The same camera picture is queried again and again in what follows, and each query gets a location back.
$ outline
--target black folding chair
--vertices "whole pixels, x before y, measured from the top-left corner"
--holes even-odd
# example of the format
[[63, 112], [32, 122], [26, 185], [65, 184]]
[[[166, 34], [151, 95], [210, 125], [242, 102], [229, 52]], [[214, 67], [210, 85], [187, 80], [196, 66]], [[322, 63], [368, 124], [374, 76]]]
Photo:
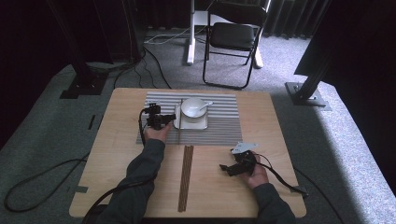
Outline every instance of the black folding chair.
[[[213, 26], [211, 26], [212, 15], [219, 16], [232, 23], [216, 22], [213, 24]], [[267, 13], [265, 9], [260, 6], [217, 1], [213, 2], [207, 11], [206, 44], [203, 72], [204, 83], [211, 86], [238, 90], [244, 89], [248, 85], [253, 62], [256, 56], [256, 49], [259, 45], [260, 37], [262, 36], [262, 29], [264, 27], [266, 18]], [[252, 25], [258, 27], [256, 32]], [[247, 51], [248, 56], [210, 51], [210, 47], [217, 49]], [[206, 81], [206, 62], [209, 60], [209, 53], [247, 58], [244, 65], [247, 65], [249, 59], [251, 59], [246, 84], [244, 86], [232, 86]]]

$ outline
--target black cable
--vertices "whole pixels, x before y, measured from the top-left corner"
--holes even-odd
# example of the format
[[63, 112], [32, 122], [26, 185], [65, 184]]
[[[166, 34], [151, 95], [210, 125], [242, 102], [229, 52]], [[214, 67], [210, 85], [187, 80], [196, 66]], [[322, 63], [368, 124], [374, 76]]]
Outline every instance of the black cable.
[[106, 198], [108, 195], [116, 193], [116, 192], [120, 192], [126, 189], [130, 189], [130, 188], [134, 188], [134, 187], [138, 187], [138, 186], [142, 186], [142, 185], [146, 185], [147, 183], [153, 181], [157, 176], [153, 176], [152, 178], [150, 178], [149, 180], [146, 181], [142, 181], [142, 182], [135, 182], [135, 183], [131, 183], [131, 184], [126, 184], [126, 185], [122, 185], [122, 186], [118, 186], [115, 187], [114, 189], [109, 190], [108, 192], [106, 192], [104, 195], [102, 195], [98, 200], [96, 200], [96, 202], [91, 206], [90, 210], [88, 210], [87, 214], [85, 215], [85, 217], [82, 219], [82, 224], [87, 223], [88, 218], [90, 216], [90, 213], [92, 213], [93, 209], [104, 199]]
[[[200, 33], [195, 33], [195, 35], [194, 35], [194, 38], [196, 39], [197, 37], [196, 36], [198, 36], [198, 35], [206, 35], [206, 34], [200, 34]], [[168, 38], [168, 36], [170, 36], [170, 35], [162, 35], [162, 36], [153, 36], [153, 35], [147, 35], [147, 36], [145, 36], [145, 38], [146, 39], [152, 39], [152, 38], [156, 38], [156, 39], [169, 39]], [[172, 39], [190, 39], [190, 35], [180, 35], [180, 36], [178, 36], [178, 37], [172, 37]]]
[[261, 165], [261, 166], [263, 166], [263, 167], [265, 167], [265, 168], [267, 168], [269, 171], [271, 171], [271, 173], [273, 173], [273, 174], [275, 175], [276, 179], [277, 179], [281, 184], [283, 184], [284, 186], [288, 187], [290, 190], [294, 190], [294, 191], [296, 191], [296, 192], [301, 193], [301, 194], [303, 195], [303, 198], [306, 198], [306, 197], [308, 196], [308, 193], [307, 193], [307, 192], [305, 192], [305, 191], [303, 191], [303, 190], [300, 190], [300, 189], [297, 189], [297, 188], [293, 187], [292, 185], [288, 184], [288, 183], [282, 178], [282, 176], [280, 176], [280, 174], [278, 174], [277, 171], [274, 170], [274, 168], [272, 168], [272, 167], [270, 167], [270, 166], [267, 166], [267, 165], [265, 165], [265, 164], [263, 164], [263, 163], [257, 162], [257, 161], [256, 161], [256, 163], [259, 164], [259, 165]]
[[268, 166], [268, 165], [265, 165], [265, 164], [263, 164], [263, 163], [260, 163], [260, 162], [258, 162], [258, 161], [251, 161], [251, 160], [248, 160], [248, 159], [243, 159], [243, 160], [244, 160], [244, 161], [253, 162], [253, 163], [257, 163], [257, 164], [259, 164], [260, 166], [263, 166], [263, 167], [267, 168], [269, 171], [271, 171], [271, 173], [273, 173], [273, 174], [275, 175], [276, 179], [277, 179], [281, 184], [283, 184], [284, 186], [286, 186], [286, 187], [289, 188], [290, 190], [293, 190], [293, 191], [296, 191], [296, 192], [298, 192], [298, 193], [301, 193], [301, 194], [303, 195], [303, 198], [306, 198], [306, 197], [308, 196], [308, 193], [307, 193], [307, 192], [305, 192], [305, 191], [303, 191], [303, 190], [301, 190], [301, 189], [297, 189], [297, 188], [293, 187], [292, 185], [288, 184], [288, 183], [282, 178], [282, 176], [280, 176], [280, 174], [278, 174], [277, 171], [274, 170], [274, 168], [273, 168], [271, 162], [270, 162], [266, 157], [264, 157], [263, 155], [258, 154], [258, 153], [254, 153], [254, 155], [258, 155], [258, 156], [261, 156], [261, 157], [265, 158], [265, 159], [268, 161], [269, 166]]
[[151, 72], [147, 69], [148, 63], [146, 62], [146, 60], [145, 60], [144, 58], [143, 58], [142, 60], [143, 60], [143, 62], [145, 62], [145, 66], [144, 66], [143, 68], [144, 68], [146, 71], [148, 71], [149, 76], [151, 77], [151, 85], [152, 85], [155, 89], [158, 89], [158, 87], [156, 87], [155, 84], [154, 84], [154, 77], [152, 76]]
[[196, 40], [198, 43], [206, 44], [206, 40], [205, 40], [205, 39], [201, 39], [201, 38], [195, 37], [195, 40]]
[[123, 70], [125, 68], [129, 68], [131, 67], [131, 65], [133, 65], [132, 63], [125, 63], [125, 64], [121, 64], [118, 66], [114, 66], [114, 67], [110, 67], [110, 68], [103, 68], [103, 67], [95, 67], [92, 65], [88, 65], [88, 67], [90, 68], [91, 71], [95, 72], [95, 73], [111, 73], [111, 72], [115, 72], [118, 70]]
[[126, 69], [120, 71], [120, 72], [117, 74], [116, 80], [114, 80], [114, 82], [113, 82], [113, 90], [116, 89], [116, 84], [117, 84], [117, 81], [119, 80], [119, 78], [124, 74], [124, 72], [126, 72], [126, 71], [129, 70], [129, 69], [130, 69], [130, 68], [126, 68]]
[[[24, 213], [24, 212], [28, 212], [28, 211], [31, 211], [31, 210], [37, 208], [38, 206], [40, 206], [41, 204], [43, 204], [47, 199], [49, 199], [49, 198], [55, 193], [55, 191], [64, 183], [64, 181], [66, 181], [67, 177], [69, 177], [69, 176], [72, 174], [72, 172], [73, 172], [83, 161], [86, 161], [85, 159], [88, 157], [89, 154], [90, 154], [90, 153], [87, 153], [87, 154], [86, 154], [85, 156], [83, 156], [81, 159], [73, 159], [73, 160], [63, 161], [63, 162], [61, 162], [61, 163], [58, 163], [58, 164], [56, 164], [56, 165], [50, 167], [48, 170], [46, 170], [46, 171], [44, 171], [44, 172], [41, 172], [41, 173], [39, 173], [39, 174], [37, 174], [37, 175], [33, 175], [33, 176], [31, 176], [31, 177], [29, 177], [29, 178], [27, 178], [27, 179], [22, 180], [22, 181], [19, 182], [18, 184], [14, 185], [14, 186], [8, 191], [8, 193], [7, 193], [7, 195], [6, 195], [5, 199], [4, 199], [4, 207], [5, 207], [9, 212], [13, 212], [13, 213]], [[69, 163], [69, 162], [71, 162], [71, 161], [78, 161], [78, 163], [69, 171], [69, 173], [64, 177], [64, 179], [62, 179], [62, 181], [55, 187], [55, 189], [53, 189], [52, 192], [51, 192], [49, 195], [47, 195], [43, 200], [41, 200], [40, 202], [36, 203], [36, 204], [33, 205], [33, 206], [30, 206], [30, 207], [28, 207], [28, 208], [23, 208], [23, 209], [13, 208], [13, 207], [11, 207], [11, 206], [9, 205], [8, 198], [10, 197], [10, 195], [14, 192], [14, 190], [15, 190], [16, 188], [21, 187], [22, 185], [24, 185], [24, 184], [26, 184], [26, 183], [28, 183], [28, 182], [30, 182], [30, 181], [32, 181], [32, 180], [34, 180], [34, 179], [40, 177], [40, 176], [46, 174], [47, 172], [49, 172], [49, 171], [51, 171], [51, 170], [53, 170], [53, 169], [55, 169], [55, 168], [57, 168], [57, 167], [59, 167], [59, 166], [65, 165], [65, 164], [67, 164], [67, 163]]]
[[146, 47], [143, 47], [143, 48], [154, 58], [155, 62], [157, 62], [158, 66], [160, 68], [160, 71], [161, 71], [161, 76], [163, 77], [163, 81], [165, 81], [168, 88], [172, 90], [172, 87], [169, 85], [169, 83], [166, 81], [165, 76], [163, 75], [163, 69], [161, 68], [160, 62], [158, 62], [158, 59]]
[[329, 198], [326, 196], [326, 194], [324, 194], [324, 192], [320, 189], [320, 187], [311, 179], [309, 178], [307, 175], [305, 175], [303, 172], [301, 172], [299, 169], [297, 169], [295, 166], [293, 166], [293, 169], [295, 171], [297, 171], [298, 173], [300, 173], [300, 175], [302, 175], [303, 177], [305, 177], [305, 179], [307, 179], [309, 182], [311, 182], [311, 184], [319, 191], [319, 193], [323, 196], [323, 198], [326, 200], [326, 202], [329, 204], [329, 206], [332, 208], [332, 210], [334, 211], [334, 213], [337, 215], [338, 219], [341, 221], [341, 223], [345, 223], [344, 220], [341, 218], [340, 214], [337, 212], [337, 210], [335, 209], [335, 207], [332, 205], [332, 203], [330, 202]]
[[122, 2], [122, 8], [123, 8], [124, 16], [125, 16], [125, 20], [126, 20], [126, 27], [128, 28], [129, 49], [130, 49], [130, 54], [131, 54], [130, 57], [131, 57], [131, 62], [132, 62], [134, 60], [134, 58], [132, 57], [133, 44], [132, 44], [131, 24], [129, 23], [129, 21], [131, 19], [131, 15], [128, 13], [128, 11], [132, 12], [132, 9], [131, 9], [131, 5], [128, 4], [128, 10], [127, 10], [124, 0], [121, 0], [121, 2]]
[[142, 125], [142, 114], [145, 112], [145, 109], [142, 109], [139, 114], [139, 132], [140, 132], [140, 138], [142, 139], [143, 146], [146, 144], [146, 139], [145, 139], [145, 134], [143, 131], [143, 125]]
[[136, 71], [136, 67], [134, 67], [134, 71], [135, 71], [135, 72], [137, 73], [137, 75], [139, 76], [139, 87], [143, 89], [143, 86], [142, 86], [142, 75], [140, 75], [140, 73], [138, 73], [138, 72]]

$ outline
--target striped mat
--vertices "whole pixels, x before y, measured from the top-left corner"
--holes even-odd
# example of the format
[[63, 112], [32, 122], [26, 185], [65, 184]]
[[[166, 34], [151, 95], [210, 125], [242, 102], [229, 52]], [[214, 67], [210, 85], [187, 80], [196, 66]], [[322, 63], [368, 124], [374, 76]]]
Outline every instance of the striped mat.
[[[185, 146], [230, 146], [234, 147], [242, 142], [241, 125], [239, 123], [238, 106], [234, 94], [208, 94], [188, 92], [157, 92], [149, 91], [146, 96], [145, 107], [149, 103], [157, 103], [161, 106], [161, 115], [175, 113], [175, 106], [181, 99], [187, 100], [191, 97], [203, 101], [213, 101], [207, 110], [207, 128], [202, 130], [180, 130], [174, 128], [168, 134], [166, 144]], [[149, 115], [142, 115], [143, 125]], [[136, 138], [137, 144], [142, 144], [140, 135]]]

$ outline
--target human hand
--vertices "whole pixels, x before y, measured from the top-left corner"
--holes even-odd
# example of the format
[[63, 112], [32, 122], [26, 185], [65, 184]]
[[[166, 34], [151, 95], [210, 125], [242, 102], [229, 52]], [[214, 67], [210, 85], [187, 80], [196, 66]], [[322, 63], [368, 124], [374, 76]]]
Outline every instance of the human hand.
[[[260, 162], [259, 155], [255, 155], [254, 157], [256, 158], [257, 162]], [[265, 168], [259, 164], [256, 164], [254, 166], [254, 171], [253, 171], [252, 175], [249, 175], [248, 173], [243, 173], [243, 174], [239, 175], [239, 177], [241, 177], [241, 179], [245, 183], [247, 183], [247, 185], [251, 189], [255, 189], [257, 186], [259, 186], [261, 184], [269, 183], [268, 175], [267, 175], [267, 172], [265, 171]]]
[[148, 141], [150, 138], [153, 138], [153, 139], [161, 140], [165, 143], [166, 137], [167, 137], [169, 131], [172, 129], [172, 127], [173, 127], [173, 122], [169, 122], [160, 130], [155, 130], [153, 128], [147, 128], [145, 130], [145, 139], [146, 139], [146, 141]]

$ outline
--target chopsticks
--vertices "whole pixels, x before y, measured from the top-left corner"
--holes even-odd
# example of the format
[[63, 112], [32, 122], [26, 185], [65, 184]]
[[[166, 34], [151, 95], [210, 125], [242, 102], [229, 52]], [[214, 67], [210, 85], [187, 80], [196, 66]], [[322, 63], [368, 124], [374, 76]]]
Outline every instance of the chopsticks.
[[194, 146], [184, 146], [183, 167], [181, 170], [180, 193], [178, 196], [178, 212], [185, 212], [189, 195], [192, 154]]
[[180, 132], [181, 132], [181, 105], [183, 104], [183, 99], [180, 100], [179, 113], [178, 113], [178, 131], [177, 131], [177, 141], [180, 145]]

